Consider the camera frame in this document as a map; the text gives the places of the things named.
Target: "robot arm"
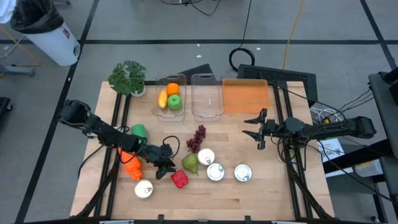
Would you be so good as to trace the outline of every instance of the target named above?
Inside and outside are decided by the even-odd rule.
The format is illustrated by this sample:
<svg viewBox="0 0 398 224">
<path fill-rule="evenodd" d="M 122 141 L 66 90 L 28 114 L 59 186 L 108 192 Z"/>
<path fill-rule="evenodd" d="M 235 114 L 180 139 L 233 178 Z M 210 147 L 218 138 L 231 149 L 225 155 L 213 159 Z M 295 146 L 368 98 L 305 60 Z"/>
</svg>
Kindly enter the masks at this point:
<svg viewBox="0 0 398 224">
<path fill-rule="evenodd" d="M 293 117 L 288 117 L 279 125 L 275 123 L 274 119 L 268 119 L 266 121 L 266 116 L 267 109 L 262 109 L 257 118 L 244 121 L 249 124 L 260 124 L 258 133 L 243 131 L 254 138 L 255 141 L 259 142 L 257 146 L 258 149 L 265 148 L 264 136 L 288 138 L 295 146 L 303 146 L 309 139 L 324 139 L 345 135 L 369 139 L 376 133 L 372 120 L 362 116 L 319 125 L 305 124 L 301 120 Z"/>
<path fill-rule="evenodd" d="M 58 122 L 71 128 L 82 130 L 89 136 L 95 133 L 100 144 L 107 147 L 120 146 L 124 152 L 134 153 L 158 167 L 156 179 L 160 180 L 167 172 L 175 172 L 171 161 L 172 148 L 168 144 L 160 147 L 146 145 L 146 138 L 121 133 L 91 112 L 90 107 L 78 100 L 67 100 L 58 114 Z"/>
</svg>

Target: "green plant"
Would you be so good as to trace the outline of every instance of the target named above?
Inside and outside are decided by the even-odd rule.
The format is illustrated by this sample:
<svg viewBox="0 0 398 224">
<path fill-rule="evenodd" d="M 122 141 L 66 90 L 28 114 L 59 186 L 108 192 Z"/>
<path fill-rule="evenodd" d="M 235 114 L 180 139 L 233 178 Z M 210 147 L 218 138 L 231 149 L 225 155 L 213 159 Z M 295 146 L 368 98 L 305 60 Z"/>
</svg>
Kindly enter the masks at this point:
<svg viewBox="0 0 398 224">
<path fill-rule="evenodd" d="M 113 69 L 108 81 L 111 88 L 123 95 L 131 93 L 140 94 L 144 91 L 146 67 L 134 61 L 118 63 Z"/>
</svg>

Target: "flower pot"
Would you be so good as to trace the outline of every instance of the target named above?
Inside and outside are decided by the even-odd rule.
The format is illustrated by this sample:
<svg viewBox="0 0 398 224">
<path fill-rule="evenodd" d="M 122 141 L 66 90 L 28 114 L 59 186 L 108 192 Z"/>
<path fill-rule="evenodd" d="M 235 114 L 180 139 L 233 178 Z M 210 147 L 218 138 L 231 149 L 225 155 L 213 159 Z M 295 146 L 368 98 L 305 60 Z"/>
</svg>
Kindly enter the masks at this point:
<svg viewBox="0 0 398 224">
<path fill-rule="evenodd" d="M 144 86 L 142 93 L 137 93 L 137 90 L 136 90 L 134 93 L 131 93 L 131 95 L 134 97 L 140 97 L 140 96 L 144 95 L 145 91 L 146 91 L 146 87 Z"/>
</svg>

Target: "green apple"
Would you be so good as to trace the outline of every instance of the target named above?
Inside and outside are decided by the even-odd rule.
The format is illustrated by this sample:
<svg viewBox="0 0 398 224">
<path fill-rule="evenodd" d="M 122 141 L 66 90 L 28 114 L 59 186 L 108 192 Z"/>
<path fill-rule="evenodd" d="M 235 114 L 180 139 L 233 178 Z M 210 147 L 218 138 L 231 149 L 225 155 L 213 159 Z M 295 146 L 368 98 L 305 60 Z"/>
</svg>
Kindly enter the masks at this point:
<svg viewBox="0 0 398 224">
<path fill-rule="evenodd" d="M 171 95 L 169 96 L 169 98 L 167 99 L 167 106 L 169 106 L 169 108 L 171 110 L 178 110 L 181 108 L 182 106 L 182 100 L 181 97 L 178 95 Z"/>
</svg>

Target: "red pepper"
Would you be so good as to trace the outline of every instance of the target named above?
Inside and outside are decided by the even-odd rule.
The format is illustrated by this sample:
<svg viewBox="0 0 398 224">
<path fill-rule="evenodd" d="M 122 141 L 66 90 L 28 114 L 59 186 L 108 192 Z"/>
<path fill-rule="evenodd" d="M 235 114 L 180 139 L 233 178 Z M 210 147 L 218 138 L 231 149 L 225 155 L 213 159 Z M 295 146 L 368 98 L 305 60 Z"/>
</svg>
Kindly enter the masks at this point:
<svg viewBox="0 0 398 224">
<path fill-rule="evenodd" d="M 185 185 L 188 184 L 188 177 L 185 175 L 184 171 L 179 170 L 171 176 L 174 184 L 178 188 L 183 188 Z"/>
</svg>

